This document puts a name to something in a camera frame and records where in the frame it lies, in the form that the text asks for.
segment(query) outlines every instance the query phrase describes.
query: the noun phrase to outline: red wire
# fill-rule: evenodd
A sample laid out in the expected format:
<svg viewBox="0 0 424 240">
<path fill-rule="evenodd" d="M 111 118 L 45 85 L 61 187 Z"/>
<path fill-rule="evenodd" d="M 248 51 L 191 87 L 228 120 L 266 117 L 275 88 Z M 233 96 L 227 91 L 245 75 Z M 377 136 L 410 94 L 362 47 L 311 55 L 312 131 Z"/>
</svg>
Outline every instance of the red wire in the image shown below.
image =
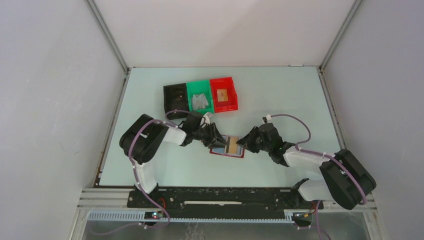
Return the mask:
<svg viewBox="0 0 424 240">
<path fill-rule="evenodd" d="M 314 210 L 313 210 L 313 212 L 311 212 L 309 214 L 315 214 L 317 212 L 317 205 L 313 201 L 311 201 L 310 203 L 312 204 Z"/>
<path fill-rule="evenodd" d="M 165 199 L 163 197 L 159 197 L 159 200 L 163 203 L 163 209 L 167 209 L 167 203 L 165 202 Z"/>
</svg>

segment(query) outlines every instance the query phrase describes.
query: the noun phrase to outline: white cable clip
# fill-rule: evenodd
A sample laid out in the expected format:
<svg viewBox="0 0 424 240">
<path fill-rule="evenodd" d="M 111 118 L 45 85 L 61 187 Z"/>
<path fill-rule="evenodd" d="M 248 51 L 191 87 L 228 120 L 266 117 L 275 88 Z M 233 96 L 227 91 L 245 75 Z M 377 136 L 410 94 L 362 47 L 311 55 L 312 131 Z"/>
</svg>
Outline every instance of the white cable clip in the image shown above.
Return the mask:
<svg viewBox="0 0 424 240">
<path fill-rule="evenodd" d="M 268 114 L 265 117 L 262 117 L 262 123 L 266 124 L 266 123 L 271 123 L 271 115 Z"/>
<path fill-rule="evenodd" d="M 212 116 L 213 116 L 212 112 L 209 112 L 209 111 L 208 111 L 205 115 L 206 115 L 206 117 L 208 117 L 209 119 L 211 119 L 211 118 L 212 118 Z"/>
<path fill-rule="evenodd" d="M 200 122 L 201 125 L 203 125 L 204 123 L 206 123 L 207 125 L 211 124 L 211 118 L 212 117 L 212 113 L 207 112 L 206 114 L 203 115 L 203 122 Z"/>
</svg>

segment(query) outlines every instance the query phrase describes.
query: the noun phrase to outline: card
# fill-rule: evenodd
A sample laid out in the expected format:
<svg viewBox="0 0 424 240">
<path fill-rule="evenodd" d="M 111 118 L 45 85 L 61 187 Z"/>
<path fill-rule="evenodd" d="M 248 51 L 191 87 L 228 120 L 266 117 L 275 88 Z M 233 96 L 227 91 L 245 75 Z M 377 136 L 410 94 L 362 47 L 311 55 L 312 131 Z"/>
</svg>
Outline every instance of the card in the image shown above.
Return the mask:
<svg viewBox="0 0 424 240">
<path fill-rule="evenodd" d="M 237 145 L 237 141 L 240 139 L 239 136 L 227 136 L 222 135 L 226 141 L 226 146 L 222 148 L 213 148 L 210 150 L 211 154 L 233 157 L 233 158 L 243 158 L 245 156 L 245 149 Z"/>
<path fill-rule="evenodd" d="M 228 101 L 227 89 L 217 89 L 216 94 L 217 94 L 217 97 L 218 97 L 218 102 L 227 102 Z"/>
</svg>

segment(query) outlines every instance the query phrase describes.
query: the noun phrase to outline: gray floor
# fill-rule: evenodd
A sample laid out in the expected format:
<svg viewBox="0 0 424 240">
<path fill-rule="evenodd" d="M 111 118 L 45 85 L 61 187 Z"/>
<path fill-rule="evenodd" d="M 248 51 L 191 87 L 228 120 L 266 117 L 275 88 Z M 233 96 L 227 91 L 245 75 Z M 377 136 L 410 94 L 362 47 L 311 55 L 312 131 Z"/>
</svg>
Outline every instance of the gray floor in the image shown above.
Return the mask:
<svg viewBox="0 0 424 240">
<path fill-rule="evenodd" d="M 332 240 L 369 240 L 362 213 L 321 213 L 321 229 Z M 104 233 L 128 224 L 119 221 L 89 221 L 92 231 Z M 297 230 L 278 223 L 170 223 L 160 229 L 130 226 L 107 236 L 95 236 L 86 228 L 85 240 L 318 240 L 315 229 Z"/>
</svg>

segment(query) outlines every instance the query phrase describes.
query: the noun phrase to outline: black mounting plate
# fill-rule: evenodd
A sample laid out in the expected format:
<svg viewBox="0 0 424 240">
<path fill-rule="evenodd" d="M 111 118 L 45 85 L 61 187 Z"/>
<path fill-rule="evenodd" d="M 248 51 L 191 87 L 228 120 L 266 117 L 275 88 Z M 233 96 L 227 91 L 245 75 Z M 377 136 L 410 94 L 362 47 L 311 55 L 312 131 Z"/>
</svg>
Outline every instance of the black mounting plate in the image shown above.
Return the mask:
<svg viewBox="0 0 424 240">
<path fill-rule="evenodd" d="M 158 186 L 149 196 L 172 218 L 194 219 L 285 219 L 285 210 L 309 210 L 290 187 L 179 187 Z M 238 204 L 200 204 L 237 202 Z M 128 208 L 157 208 L 136 189 L 128 196 Z"/>
</svg>

